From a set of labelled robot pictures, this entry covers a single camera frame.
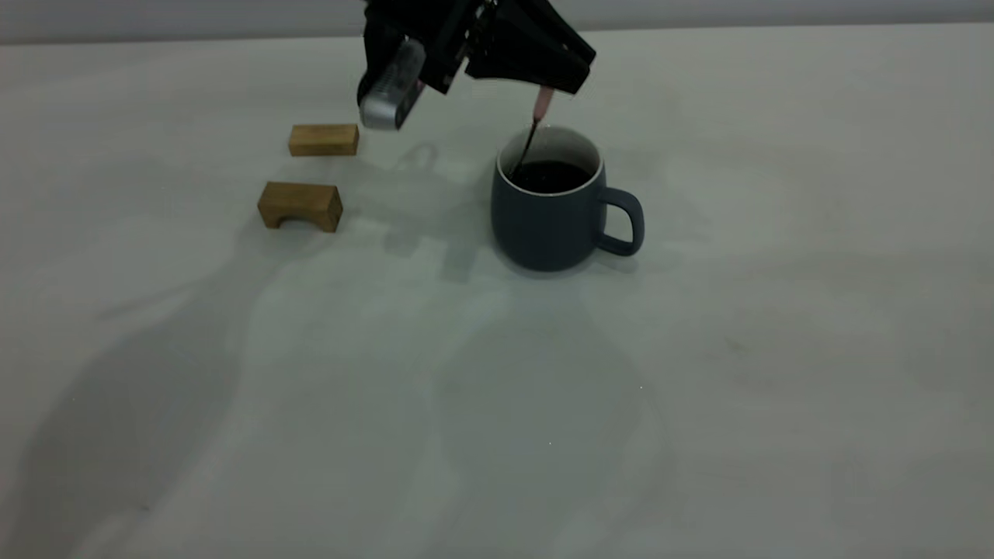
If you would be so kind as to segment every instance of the wall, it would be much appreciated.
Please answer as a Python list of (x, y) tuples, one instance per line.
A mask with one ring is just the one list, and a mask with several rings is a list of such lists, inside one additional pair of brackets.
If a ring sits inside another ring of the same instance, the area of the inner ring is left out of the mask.
[[(558, 0), (582, 29), (994, 20), (991, 0)], [(0, 42), (356, 34), (358, 0), (0, 0)]]

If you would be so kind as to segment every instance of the coffee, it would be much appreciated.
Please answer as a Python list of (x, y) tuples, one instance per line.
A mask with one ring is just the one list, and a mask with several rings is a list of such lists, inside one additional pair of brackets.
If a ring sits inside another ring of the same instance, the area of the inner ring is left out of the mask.
[(559, 194), (578, 188), (592, 178), (583, 169), (562, 161), (525, 163), (512, 178), (522, 190), (536, 194)]

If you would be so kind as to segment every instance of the table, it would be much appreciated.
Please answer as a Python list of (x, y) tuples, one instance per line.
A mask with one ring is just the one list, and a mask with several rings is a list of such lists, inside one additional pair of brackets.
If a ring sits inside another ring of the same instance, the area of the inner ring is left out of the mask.
[(994, 26), (587, 36), (550, 122), (648, 233), (552, 277), (487, 221), (533, 87), (292, 159), (359, 39), (0, 49), (0, 555), (988, 556)]

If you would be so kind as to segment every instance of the rectangular wooden block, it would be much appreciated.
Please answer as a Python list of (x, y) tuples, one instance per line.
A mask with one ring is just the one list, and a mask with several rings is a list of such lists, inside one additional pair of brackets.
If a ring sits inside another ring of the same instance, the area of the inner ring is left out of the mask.
[(357, 124), (297, 124), (290, 132), (290, 155), (355, 155), (359, 150)]
[(270, 229), (278, 229), (283, 220), (294, 218), (334, 233), (342, 218), (342, 199), (335, 186), (269, 182), (258, 199), (258, 212)]

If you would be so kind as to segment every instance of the mug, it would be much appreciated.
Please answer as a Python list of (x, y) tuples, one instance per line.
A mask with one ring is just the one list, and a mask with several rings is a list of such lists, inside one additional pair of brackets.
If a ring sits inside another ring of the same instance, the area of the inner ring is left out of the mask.
[[(607, 187), (604, 161), (593, 142), (559, 126), (540, 127), (526, 163), (557, 161), (578, 167), (590, 178), (565, 192), (544, 194), (509, 178), (531, 130), (514, 137), (497, 155), (490, 199), (490, 222), (497, 245), (512, 261), (537, 272), (559, 272), (586, 260), (594, 249), (633, 256), (645, 239), (642, 205), (633, 195)], [(631, 220), (631, 242), (604, 233), (607, 206)]]

